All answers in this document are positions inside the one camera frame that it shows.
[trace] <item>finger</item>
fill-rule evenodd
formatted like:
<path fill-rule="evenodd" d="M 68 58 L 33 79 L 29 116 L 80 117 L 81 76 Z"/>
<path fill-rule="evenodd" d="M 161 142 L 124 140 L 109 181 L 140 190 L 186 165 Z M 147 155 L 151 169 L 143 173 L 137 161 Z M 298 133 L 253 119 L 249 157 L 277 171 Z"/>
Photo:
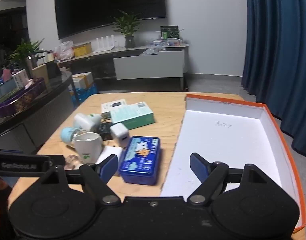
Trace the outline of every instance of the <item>finger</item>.
<path fill-rule="evenodd" d="M 8 184 L 4 180 L 0 179 L 0 190 L 6 189 L 7 186 Z"/>

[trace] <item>wooden surface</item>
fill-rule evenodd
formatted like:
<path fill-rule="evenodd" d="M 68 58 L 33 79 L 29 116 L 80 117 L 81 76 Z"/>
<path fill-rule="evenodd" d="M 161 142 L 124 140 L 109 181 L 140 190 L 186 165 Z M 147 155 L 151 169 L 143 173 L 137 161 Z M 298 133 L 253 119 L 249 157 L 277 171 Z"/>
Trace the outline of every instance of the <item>wooden surface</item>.
<path fill-rule="evenodd" d="M 216 97 L 232 98 L 243 100 L 238 95 L 214 94 L 214 93 L 191 93 L 203 94 Z M 134 104 L 145 101 L 154 112 L 155 123 L 130 130 L 131 136 L 155 136 L 161 139 L 161 166 L 159 179 L 155 186 L 136 185 L 124 183 L 121 177 L 113 176 L 108 182 L 108 186 L 121 198 L 125 196 L 159 196 L 161 187 L 165 180 L 173 149 L 180 131 L 182 118 L 185 112 L 186 93 L 182 92 L 140 92 L 140 93 L 112 93 L 96 94 L 89 97 L 82 103 L 51 135 L 43 145 L 38 154 L 62 154 L 65 157 L 77 153 L 68 148 L 60 140 L 60 132 L 64 127 L 72 126 L 73 117 L 77 113 L 91 114 L 101 113 L 101 104 L 125 99 L 127 104 Z M 113 146 L 113 141 L 106 141 L 106 145 Z M 9 196 L 9 205 L 25 191 L 37 178 L 20 178 Z M 70 185 L 71 188 L 82 191 L 80 185 Z M 293 235 L 294 240 L 304 240 L 305 230 L 301 230 Z"/>
<path fill-rule="evenodd" d="M 189 44 L 183 44 L 183 45 L 179 45 L 179 46 L 166 46 L 166 48 L 186 48 L 188 46 L 189 46 Z M 125 47 L 118 47 L 118 48 L 114 48 L 114 49 L 106 50 L 106 51 L 91 52 L 89 54 L 74 57 L 72 59 L 69 59 L 69 60 L 66 60 L 66 61 L 63 61 L 63 62 L 73 61 L 73 60 L 81 59 L 81 58 L 93 57 L 93 56 L 97 56 L 97 55 L 116 53 L 116 52 L 121 52 L 121 51 L 130 51 L 130 50 L 148 49 L 148 48 L 149 48 L 149 46 L 147 46 L 147 45 L 140 46 L 140 47 L 135 47 L 135 48 L 129 48 L 129 49 L 126 49 Z"/>

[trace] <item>table top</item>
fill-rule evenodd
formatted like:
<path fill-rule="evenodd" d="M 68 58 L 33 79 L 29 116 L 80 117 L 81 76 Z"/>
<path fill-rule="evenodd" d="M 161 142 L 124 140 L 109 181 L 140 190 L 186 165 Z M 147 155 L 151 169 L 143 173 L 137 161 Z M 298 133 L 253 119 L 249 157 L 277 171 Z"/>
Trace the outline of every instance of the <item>table top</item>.
<path fill-rule="evenodd" d="M 173 155 L 174 146 L 181 128 L 181 122 L 185 112 L 184 92 L 140 92 L 140 93 L 112 93 L 96 94 L 90 96 L 83 102 L 51 135 L 42 146 L 38 154 L 62 154 L 65 157 L 77 153 L 61 142 L 60 132 L 64 127 L 72 126 L 73 117 L 77 113 L 101 113 L 101 104 L 125 99 L 127 104 L 134 104 L 145 101 L 154 112 L 155 123 L 130 130 L 130 136 L 155 136 L 161 139 L 161 165 L 157 184 L 154 186 L 127 184 L 121 177 L 113 176 L 108 182 L 108 186 L 123 201 L 125 196 L 159 196 L 161 187 L 165 180 L 167 170 Z M 215 97 L 231 98 L 243 100 L 238 95 L 215 94 L 215 93 L 189 93 L 202 94 Z M 105 141 L 106 145 L 113 146 L 113 141 Z M 9 205 L 25 191 L 37 178 L 20 178 L 14 186 L 10 196 Z M 69 185 L 71 188 L 82 191 L 80 185 Z M 304 240 L 305 230 L 301 230 L 293 235 L 295 240 Z"/>
<path fill-rule="evenodd" d="M 35 113 L 37 110 L 41 109 L 44 105 L 61 94 L 69 86 L 69 84 L 71 84 L 71 76 L 72 74 L 66 71 L 62 72 L 61 76 L 49 79 L 49 83 L 45 85 L 46 90 L 37 96 L 37 98 L 35 98 L 28 107 L 15 115 L 1 118 L 0 134 L 18 125 L 18 123 L 22 122 L 25 118 Z"/>
<path fill-rule="evenodd" d="M 183 44 L 183 45 L 176 45 L 176 46 L 164 46 L 165 48 L 186 48 L 188 47 L 189 44 Z M 78 56 L 78 57 L 74 57 L 72 59 L 68 59 L 62 62 L 58 62 L 58 64 L 60 65 L 63 62 L 68 62 L 68 61 L 73 61 L 73 60 L 77 60 L 77 59 L 81 59 L 81 58 L 87 58 L 87 57 L 93 57 L 93 56 L 97 56 L 97 55 L 103 55 L 103 54 L 109 54 L 109 53 L 116 53 L 116 52 L 122 52 L 122 51 L 132 51 L 132 50 L 141 50 L 141 49 L 148 49 L 149 46 L 145 45 L 145 46 L 139 46 L 139 47 L 135 47 L 135 48 L 125 48 L 125 47 L 117 47 L 117 48 L 113 48 L 111 50 L 106 50 L 106 51 L 100 51 L 100 52 L 91 52 L 89 54 L 83 55 L 83 56 Z"/>

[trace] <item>orange cartoon character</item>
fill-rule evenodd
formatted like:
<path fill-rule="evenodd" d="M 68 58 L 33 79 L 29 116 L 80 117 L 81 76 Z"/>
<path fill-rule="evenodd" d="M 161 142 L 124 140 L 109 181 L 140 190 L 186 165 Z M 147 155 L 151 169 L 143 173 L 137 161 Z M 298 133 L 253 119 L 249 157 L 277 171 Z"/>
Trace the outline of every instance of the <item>orange cartoon character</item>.
<path fill-rule="evenodd" d="M 142 155 L 143 157 L 148 156 L 150 153 L 150 150 L 148 149 L 148 143 L 146 141 L 139 142 L 136 146 L 135 152 L 138 155 Z"/>

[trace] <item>potted plant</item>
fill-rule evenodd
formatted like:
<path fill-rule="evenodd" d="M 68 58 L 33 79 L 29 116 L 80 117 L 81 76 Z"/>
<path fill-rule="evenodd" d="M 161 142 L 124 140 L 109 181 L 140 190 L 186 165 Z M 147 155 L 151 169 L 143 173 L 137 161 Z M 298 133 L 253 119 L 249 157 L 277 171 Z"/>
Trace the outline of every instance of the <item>potted plant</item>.
<path fill-rule="evenodd" d="M 140 22 L 138 21 L 137 15 L 128 14 L 124 11 L 120 11 L 123 16 L 114 17 L 115 19 L 115 32 L 119 32 L 125 35 L 125 47 L 127 49 L 135 47 L 135 41 L 133 34 L 139 29 L 137 28 Z"/>
<path fill-rule="evenodd" d="M 43 40 L 34 43 L 29 41 L 26 43 L 25 40 L 22 39 L 21 44 L 17 45 L 16 50 L 9 56 L 10 61 L 18 63 L 26 69 L 30 78 L 33 78 L 32 69 L 37 66 L 36 62 L 41 58 L 36 58 L 35 55 L 39 52 L 39 46 Z"/>

